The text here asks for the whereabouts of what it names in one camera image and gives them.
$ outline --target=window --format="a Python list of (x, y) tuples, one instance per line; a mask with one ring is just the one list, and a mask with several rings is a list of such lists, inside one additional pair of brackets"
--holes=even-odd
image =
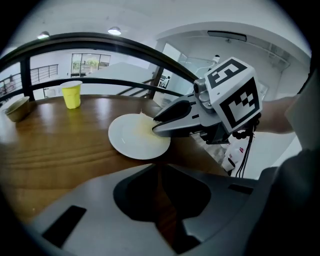
[(93, 53), (73, 53), (71, 77), (84, 77), (109, 66), (111, 56)]

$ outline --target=yellow plastic cup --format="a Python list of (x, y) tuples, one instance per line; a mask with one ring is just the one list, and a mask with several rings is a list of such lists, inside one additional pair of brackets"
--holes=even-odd
[(70, 110), (80, 106), (81, 84), (81, 81), (69, 81), (60, 84), (65, 105)]

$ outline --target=white plate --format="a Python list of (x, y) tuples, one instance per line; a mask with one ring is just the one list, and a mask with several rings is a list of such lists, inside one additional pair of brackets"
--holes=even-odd
[(109, 126), (111, 145), (121, 154), (134, 159), (146, 160), (161, 156), (170, 145), (170, 138), (152, 132), (156, 123), (145, 114), (119, 116)]

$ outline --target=person's arm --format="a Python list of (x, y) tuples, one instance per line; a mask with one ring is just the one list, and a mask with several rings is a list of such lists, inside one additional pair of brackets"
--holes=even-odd
[(259, 125), (257, 132), (267, 132), (275, 134), (287, 134), (293, 132), (293, 129), (285, 117), (287, 109), (297, 100), (295, 97), (286, 97), (273, 101), (264, 101), (262, 105)]

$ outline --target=ceiling light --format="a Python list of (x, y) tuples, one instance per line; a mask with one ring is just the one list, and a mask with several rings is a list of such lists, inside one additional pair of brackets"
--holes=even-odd
[(40, 35), (37, 36), (38, 39), (44, 39), (44, 38), (48, 38), (49, 32), (48, 31), (43, 31)]
[(113, 26), (108, 30), (108, 33), (111, 35), (119, 36), (121, 35), (121, 29), (117, 26)]

